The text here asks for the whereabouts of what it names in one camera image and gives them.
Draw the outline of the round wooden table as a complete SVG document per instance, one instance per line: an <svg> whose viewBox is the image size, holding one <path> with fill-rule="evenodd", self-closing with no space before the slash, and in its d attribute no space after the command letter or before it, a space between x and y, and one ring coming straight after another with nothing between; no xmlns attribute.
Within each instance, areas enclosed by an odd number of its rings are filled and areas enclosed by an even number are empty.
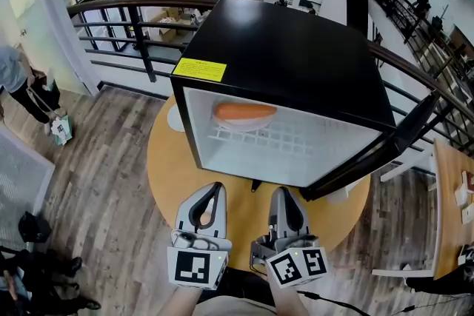
<svg viewBox="0 0 474 316"><path fill-rule="evenodd" d="M156 116L147 149L147 171L156 204L170 226L175 225L180 204L197 189L215 181L227 191L227 239L233 244L229 265L248 270L250 244L269 231L270 199L277 184L262 183L251 190L252 181L198 169L187 137L173 130L167 115L176 103L169 98ZM370 193L370 177L353 187L348 198L337 204L328 198L306 202L310 231L318 236L335 269L355 269L364 261L360 219Z"/></svg>

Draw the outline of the plain white flat box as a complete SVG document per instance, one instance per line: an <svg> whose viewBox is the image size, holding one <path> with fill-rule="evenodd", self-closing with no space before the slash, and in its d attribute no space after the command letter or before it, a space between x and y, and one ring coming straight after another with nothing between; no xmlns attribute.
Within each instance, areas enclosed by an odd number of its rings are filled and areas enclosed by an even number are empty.
<svg viewBox="0 0 474 316"><path fill-rule="evenodd" d="M454 195L457 205L463 207L467 204L468 195L474 195L474 191L470 190L466 184L461 184Z"/></svg>

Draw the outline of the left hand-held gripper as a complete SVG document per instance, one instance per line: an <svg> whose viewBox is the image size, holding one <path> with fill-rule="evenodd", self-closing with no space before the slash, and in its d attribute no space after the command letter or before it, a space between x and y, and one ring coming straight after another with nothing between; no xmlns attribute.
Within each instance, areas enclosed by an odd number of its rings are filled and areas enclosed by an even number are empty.
<svg viewBox="0 0 474 316"><path fill-rule="evenodd" d="M215 198L214 221L199 229L196 207L202 198ZM221 182L212 182L195 191L178 208L176 228L167 247L169 282L181 287L217 289L229 263L232 242L227 235L227 193ZM194 232L207 232L200 235Z"/></svg>

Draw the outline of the red and white flat box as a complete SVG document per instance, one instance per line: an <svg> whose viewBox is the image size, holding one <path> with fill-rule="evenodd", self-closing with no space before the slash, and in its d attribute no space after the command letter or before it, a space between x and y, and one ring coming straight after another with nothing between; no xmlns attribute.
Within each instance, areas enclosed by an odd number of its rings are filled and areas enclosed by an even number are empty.
<svg viewBox="0 0 474 316"><path fill-rule="evenodd" d="M474 195L474 174L466 170L461 173L461 189Z"/></svg>

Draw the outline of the wood-topped black metal railing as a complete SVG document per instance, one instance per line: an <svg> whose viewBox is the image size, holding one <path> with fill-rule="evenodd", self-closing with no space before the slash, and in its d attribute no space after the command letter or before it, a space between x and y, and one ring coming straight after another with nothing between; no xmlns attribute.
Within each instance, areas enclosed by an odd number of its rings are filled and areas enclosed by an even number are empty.
<svg viewBox="0 0 474 316"><path fill-rule="evenodd" d="M101 14L99 21L86 21L85 18L81 18L81 21L73 26L86 30L91 27L104 27L107 29L107 35L105 37L94 36L88 32L86 36L81 36L79 39L92 43L91 53L142 60L143 66L137 68L136 71L146 73L150 80L154 80L157 76L169 78L170 74L155 70L153 63L174 67L178 61L152 56L149 54L148 47L165 47L183 53L188 43L160 42L145 38L144 28L165 27L195 33L199 27L194 24L145 21L138 9L144 6L164 5L212 10L217 2L218 0L96 0L69 6L67 12L71 18L74 18L75 16L81 17L88 11L99 11ZM418 138L431 143L432 141L425 135L430 131L435 132L444 137L452 147L474 158L474 111L468 108L467 102L459 100L449 87L430 77L426 72L386 47L382 47L374 41L369 41L368 47L377 64L389 65L398 73L407 75L428 90L439 92L441 104L435 108L433 118L425 124Z"/></svg>

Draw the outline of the person's dark trousered legs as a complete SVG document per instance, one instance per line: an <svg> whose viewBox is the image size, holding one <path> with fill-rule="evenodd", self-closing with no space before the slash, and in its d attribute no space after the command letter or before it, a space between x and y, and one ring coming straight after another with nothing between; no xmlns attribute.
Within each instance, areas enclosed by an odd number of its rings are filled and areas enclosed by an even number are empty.
<svg viewBox="0 0 474 316"><path fill-rule="evenodd" d="M269 283L253 272L227 267L217 288L220 295L275 306Z"/></svg>

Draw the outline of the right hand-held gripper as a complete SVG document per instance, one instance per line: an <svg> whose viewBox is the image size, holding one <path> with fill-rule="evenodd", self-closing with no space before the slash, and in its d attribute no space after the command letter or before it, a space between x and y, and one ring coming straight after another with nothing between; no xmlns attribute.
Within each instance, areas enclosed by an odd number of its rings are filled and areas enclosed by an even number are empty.
<svg viewBox="0 0 474 316"><path fill-rule="evenodd" d="M250 268L265 268L281 288L309 283L328 273L325 249L309 233L306 209L286 187L278 187L270 201L269 225L279 238L273 242L262 236L251 243Z"/></svg>

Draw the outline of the rectangular wooden desk white legs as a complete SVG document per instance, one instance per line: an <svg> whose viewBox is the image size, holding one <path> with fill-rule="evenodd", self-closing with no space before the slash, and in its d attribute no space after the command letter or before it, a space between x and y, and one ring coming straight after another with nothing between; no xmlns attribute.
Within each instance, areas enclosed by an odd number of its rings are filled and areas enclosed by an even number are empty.
<svg viewBox="0 0 474 316"><path fill-rule="evenodd" d="M381 176L387 182L414 167L419 161L434 161L435 190L437 195L437 224L432 266L425 270L374 269L373 275L393 278L439 279L458 267L462 246L474 242L474 221L462 222L462 206L458 205L455 191L462 185L462 172L474 174L474 158L436 139L431 148Z"/></svg>

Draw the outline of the teal and white bag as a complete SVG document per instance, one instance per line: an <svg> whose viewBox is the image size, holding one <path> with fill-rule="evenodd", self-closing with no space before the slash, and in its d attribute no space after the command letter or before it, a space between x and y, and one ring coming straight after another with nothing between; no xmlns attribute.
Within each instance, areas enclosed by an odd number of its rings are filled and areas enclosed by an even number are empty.
<svg viewBox="0 0 474 316"><path fill-rule="evenodd" d="M58 145L64 146L73 138L72 124L69 115L56 116L51 124L51 133Z"/></svg>

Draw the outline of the black mini fridge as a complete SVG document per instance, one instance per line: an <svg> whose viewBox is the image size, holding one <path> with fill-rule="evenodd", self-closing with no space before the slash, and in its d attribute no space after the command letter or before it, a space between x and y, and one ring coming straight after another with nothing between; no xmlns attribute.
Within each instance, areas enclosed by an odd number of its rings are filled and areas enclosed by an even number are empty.
<svg viewBox="0 0 474 316"><path fill-rule="evenodd" d="M307 201L338 191L399 157L440 99L430 91L400 121L367 38L298 10L252 0L219 0L171 75L196 166L294 186ZM209 139L220 102L277 108L274 121L317 130L335 155L299 158Z"/></svg>

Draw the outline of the person's left forearm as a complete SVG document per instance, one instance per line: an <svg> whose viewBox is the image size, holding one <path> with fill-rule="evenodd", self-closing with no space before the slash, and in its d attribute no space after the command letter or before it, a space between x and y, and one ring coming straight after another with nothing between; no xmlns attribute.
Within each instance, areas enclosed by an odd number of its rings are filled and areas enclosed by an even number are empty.
<svg viewBox="0 0 474 316"><path fill-rule="evenodd" d="M156 316L192 316L202 289L178 287Z"/></svg>

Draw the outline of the black bag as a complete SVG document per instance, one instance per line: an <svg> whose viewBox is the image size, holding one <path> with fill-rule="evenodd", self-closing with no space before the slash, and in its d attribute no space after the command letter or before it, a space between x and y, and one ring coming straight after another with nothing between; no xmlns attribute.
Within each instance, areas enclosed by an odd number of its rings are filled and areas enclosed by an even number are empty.
<svg viewBox="0 0 474 316"><path fill-rule="evenodd" d="M49 223L42 216L27 211L19 220L18 230L25 243L45 243L52 232Z"/></svg>

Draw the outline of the white-framed glass partition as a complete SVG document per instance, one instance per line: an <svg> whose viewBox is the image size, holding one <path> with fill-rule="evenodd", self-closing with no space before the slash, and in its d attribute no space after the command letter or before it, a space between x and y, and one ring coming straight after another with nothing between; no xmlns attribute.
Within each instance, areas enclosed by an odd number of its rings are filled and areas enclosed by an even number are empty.
<svg viewBox="0 0 474 316"><path fill-rule="evenodd" d="M39 214L55 165L0 122L0 246L32 249L18 224L25 212Z"/></svg>

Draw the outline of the person's beige shirt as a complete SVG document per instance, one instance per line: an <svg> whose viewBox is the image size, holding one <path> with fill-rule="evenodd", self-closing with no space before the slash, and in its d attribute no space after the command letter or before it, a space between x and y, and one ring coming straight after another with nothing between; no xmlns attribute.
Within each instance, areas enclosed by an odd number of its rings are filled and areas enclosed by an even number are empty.
<svg viewBox="0 0 474 316"><path fill-rule="evenodd" d="M197 304L192 316L276 316L276 309L245 298L218 296Z"/></svg>

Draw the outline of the person's right forearm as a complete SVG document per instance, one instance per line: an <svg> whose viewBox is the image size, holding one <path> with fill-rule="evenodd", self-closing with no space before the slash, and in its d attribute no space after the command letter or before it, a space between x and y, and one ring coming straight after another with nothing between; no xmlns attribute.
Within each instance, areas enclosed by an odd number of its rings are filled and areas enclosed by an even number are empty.
<svg viewBox="0 0 474 316"><path fill-rule="evenodd" d="M277 280L272 275L267 276L267 281L270 285L278 316L309 316L307 308L293 287L280 288Z"/></svg>

